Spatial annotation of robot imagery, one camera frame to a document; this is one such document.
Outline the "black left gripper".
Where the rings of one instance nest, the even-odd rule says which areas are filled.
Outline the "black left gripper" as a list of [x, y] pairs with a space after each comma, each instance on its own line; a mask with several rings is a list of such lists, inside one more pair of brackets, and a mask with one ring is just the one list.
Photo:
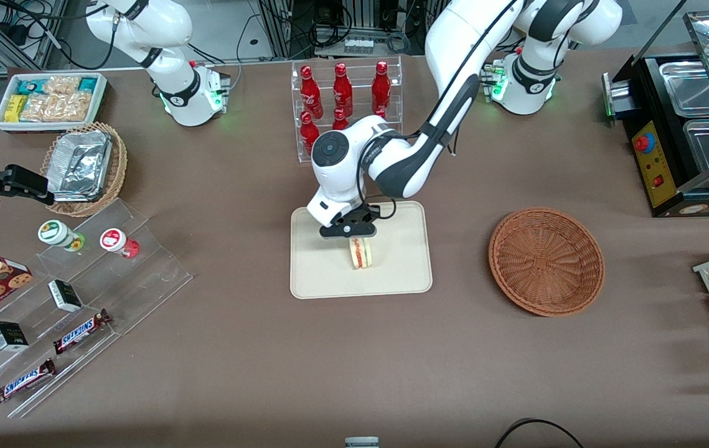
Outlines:
[[378, 208], [355, 208], [345, 216], [337, 217], [329, 227], [320, 227], [322, 238], [346, 238], [349, 248], [353, 238], [369, 238], [371, 245], [376, 236]]

